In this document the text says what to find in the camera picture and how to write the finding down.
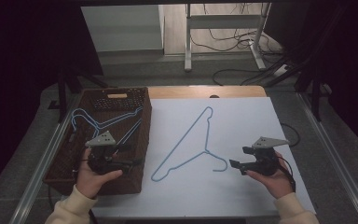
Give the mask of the black stand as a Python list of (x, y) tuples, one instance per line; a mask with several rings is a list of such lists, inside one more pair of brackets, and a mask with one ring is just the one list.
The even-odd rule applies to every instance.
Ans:
[(71, 93), (81, 93), (83, 91), (83, 86), (78, 79), (79, 77), (87, 79), (100, 88), (106, 89), (109, 87), (107, 83), (74, 66), (61, 68), (57, 75), (59, 98), (57, 101), (51, 101), (48, 107), (49, 109), (59, 110), (59, 123), (63, 121), (67, 113), (66, 89), (69, 89)]
[(320, 98), (323, 96), (321, 86), (323, 76), (316, 69), (302, 72), (295, 83), (295, 90), (305, 92), (310, 89), (310, 111), (317, 121), (321, 121)]

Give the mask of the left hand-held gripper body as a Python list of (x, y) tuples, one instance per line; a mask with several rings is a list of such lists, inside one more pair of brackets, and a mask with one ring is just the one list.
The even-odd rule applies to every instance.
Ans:
[(92, 172), (98, 175), (121, 170), (127, 173), (131, 168), (129, 161), (118, 161), (114, 158), (123, 149), (123, 145), (117, 143), (112, 134), (106, 131), (85, 143), (90, 149), (88, 166)]

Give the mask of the white power strip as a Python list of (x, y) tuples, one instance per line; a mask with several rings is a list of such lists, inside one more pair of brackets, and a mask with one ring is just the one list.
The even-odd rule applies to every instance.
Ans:
[(280, 68), (278, 68), (274, 73), (273, 76), (279, 77), (285, 72), (287, 72), (290, 69), (290, 66), (288, 64), (283, 64)]

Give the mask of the white cabinet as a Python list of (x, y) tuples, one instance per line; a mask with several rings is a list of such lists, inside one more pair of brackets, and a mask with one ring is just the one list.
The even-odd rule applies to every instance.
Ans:
[(81, 10), (98, 52), (163, 50), (162, 6), (82, 7)]

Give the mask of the blue wire hanger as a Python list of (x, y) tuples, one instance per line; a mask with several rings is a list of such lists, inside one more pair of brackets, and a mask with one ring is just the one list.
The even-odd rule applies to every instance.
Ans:
[(118, 145), (124, 145), (130, 139), (130, 137), (134, 134), (134, 132), (141, 125), (142, 119), (138, 119), (135, 124), (124, 134), (124, 136), (118, 141)]
[(85, 109), (76, 108), (71, 112), (71, 125), (73, 127), (74, 132), (76, 132), (79, 127), (79, 125), (76, 122), (76, 119), (82, 118), (88, 123), (88, 125), (90, 125), (94, 129), (93, 137), (96, 137), (102, 129), (112, 126), (113, 124), (116, 124), (124, 119), (133, 118), (143, 109), (144, 108), (142, 106), (139, 106), (131, 112), (100, 122), (97, 121), (95, 118), (93, 118)]
[[(200, 122), (200, 119), (205, 115), (208, 114), (208, 116), (206, 117), (206, 133), (204, 135), (204, 144), (203, 144), (203, 148), (201, 152), (198, 152), (196, 155), (192, 156), (191, 158), (187, 159), (186, 161), (183, 161), (173, 167), (170, 167), (166, 173), (161, 176), (161, 177), (157, 177), (157, 173), (160, 171), (160, 169), (162, 168), (163, 165), (165, 165), (167, 163), (167, 161), (169, 160), (169, 158), (172, 156), (172, 154), (175, 152), (175, 150), (183, 143), (183, 141), (187, 138), (187, 136), (193, 131), (194, 127), (196, 126), (197, 123)], [(221, 169), (213, 169), (214, 172), (225, 172), (225, 170), (228, 168), (228, 163), (227, 161), (214, 154), (209, 148), (208, 148), (208, 144), (209, 144), (209, 139), (210, 139), (210, 131), (211, 131), (211, 118), (213, 117), (213, 109), (210, 106), (206, 106), (202, 112), (197, 116), (197, 118), (193, 121), (193, 123), (187, 128), (187, 130), (185, 131), (185, 133), (183, 134), (183, 136), (175, 143), (175, 145), (173, 146), (173, 148), (171, 149), (171, 151), (166, 155), (166, 157), (161, 161), (161, 163), (159, 164), (159, 166), (156, 168), (156, 170), (152, 173), (152, 175), (150, 176), (150, 179), (153, 182), (160, 182), (162, 181), (164, 178), (166, 178), (171, 171), (177, 170), (183, 166), (185, 166), (186, 164), (192, 162), (193, 160), (195, 160), (196, 158), (202, 156), (202, 155), (209, 155), (212, 156), (213, 158), (221, 161), (224, 164), (224, 167)]]

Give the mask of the person's right hand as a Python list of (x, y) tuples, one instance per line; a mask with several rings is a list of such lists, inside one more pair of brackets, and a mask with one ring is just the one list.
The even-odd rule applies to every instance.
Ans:
[(292, 193), (294, 190), (287, 175), (288, 170), (282, 155), (279, 152), (275, 152), (275, 154), (278, 157), (282, 168), (278, 169), (274, 175), (264, 176), (254, 171), (248, 171), (247, 175), (263, 184), (275, 199), (280, 199), (281, 197)]

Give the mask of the metal frame rail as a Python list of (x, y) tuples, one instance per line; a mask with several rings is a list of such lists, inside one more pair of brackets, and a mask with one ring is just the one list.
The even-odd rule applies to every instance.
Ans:
[(355, 179), (350, 174), (349, 169), (344, 164), (344, 161), (339, 156), (336, 146), (332, 142), (330, 136), (328, 135), (326, 129), (324, 128), (323, 124), (316, 119), (311, 111), (311, 102), (307, 97), (306, 93), (297, 93), (296, 97), (300, 102), (303, 110), (305, 111), (308, 120), (316, 132), (324, 151), (327, 154), (332, 166), (334, 167), (338, 178), (340, 179), (344, 189), (347, 191), (347, 194), (358, 214), (358, 184), (356, 183)]
[(54, 203), (62, 197), (42, 181), (67, 124), (59, 122), (58, 109), (48, 108), (58, 98), (56, 91), (42, 92), (34, 120), (15, 153), (20, 198), (9, 224), (44, 224)]

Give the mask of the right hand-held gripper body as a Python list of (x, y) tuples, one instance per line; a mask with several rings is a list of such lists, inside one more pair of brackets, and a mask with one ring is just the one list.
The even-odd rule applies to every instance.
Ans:
[(261, 136), (253, 143), (252, 155), (256, 158), (256, 164), (258, 165), (257, 172), (266, 176), (275, 174), (280, 163), (274, 148), (288, 144), (288, 140), (265, 136)]

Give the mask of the white desk frame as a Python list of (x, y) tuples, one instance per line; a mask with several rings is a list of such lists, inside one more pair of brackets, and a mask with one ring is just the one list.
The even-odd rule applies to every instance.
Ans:
[(250, 51), (253, 54), (255, 63), (259, 70), (266, 70), (267, 67), (258, 50), (260, 37), (265, 27), (270, 3), (261, 7), (259, 15), (191, 15), (191, 5), (186, 4), (186, 50), (185, 50), (185, 71), (192, 69), (191, 52), (191, 31), (199, 29), (255, 29), (255, 38), (249, 40)]

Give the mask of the dark curtain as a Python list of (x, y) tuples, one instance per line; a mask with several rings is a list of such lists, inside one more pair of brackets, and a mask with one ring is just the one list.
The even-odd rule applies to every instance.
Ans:
[(71, 0), (0, 0), (0, 174), (59, 73), (103, 70), (81, 6)]
[(295, 88), (328, 85), (329, 103), (358, 136), (358, 0), (274, 2), (265, 33), (296, 64)]

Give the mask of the person's left hand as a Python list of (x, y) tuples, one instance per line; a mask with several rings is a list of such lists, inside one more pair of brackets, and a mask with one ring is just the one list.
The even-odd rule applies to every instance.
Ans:
[(123, 172), (117, 170), (104, 175), (94, 173), (87, 162), (90, 152), (90, 148), (86, 148), (84, 151), (83, 158), (78, 168), (76, 188), (87, 198), (94, 199), (105, 183), (119, 178), (123, 175)]

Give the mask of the white paper sheet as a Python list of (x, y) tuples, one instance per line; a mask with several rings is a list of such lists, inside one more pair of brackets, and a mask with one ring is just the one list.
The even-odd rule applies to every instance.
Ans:
[[(208, 149), (224, 158), (228, 168), (214, 172), (224, 163), (202, 155), (153, 182), (152, 173), (206, 106), (213, 109)], [(200, 119), (157, 177), (202, 151), (207, 116)], [(261, 136), (284, 137), (268, 97), (155, 99), (141, 192), (104, 196), (93, 212), (97, 217), (122, 219), (275, 217), (278, 211), (268, 191), (229, 164), (230, 160), (252, 161), (253, 156), (243, 153), (242, 147), (251, 146)]]

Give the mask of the dark brown wicker basket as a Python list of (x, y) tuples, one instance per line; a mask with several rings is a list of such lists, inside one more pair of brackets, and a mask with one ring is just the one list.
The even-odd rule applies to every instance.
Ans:
[[(113, 88), (84, 90), (74, 108), (85, 109), (97, 121), (106, 121), (113, 117), (131, 112), (137, 107), (144, 109), (135, 117), (124, 119), (112, 126), (102, 129), (98, 135), (109, 131), (118, 141), (135, 124), (142, 119), (141, 125), (126, 142), (131, 150), (119, 152), (114, 156), (118, 161), (144, 159), (141, 165), (133, 166), (116, 180), (104, 184), (99, 191), (101, 195), (119, 195), (139, 193), (142, 189), (144, 176), (145, 155), (149, 143), (150, 120), (152, 105), (147, 88)], [(57, 148), (43, 182), (57, 190), (62, 195), (71, 193), (76, 182), (76, 173), (83, 158), (85, 143), (93, 139), (94, 129), (82, 118), (77, 118), (79, 125), (74, 132), (71, 125), (71, 113), (62, 140)]]

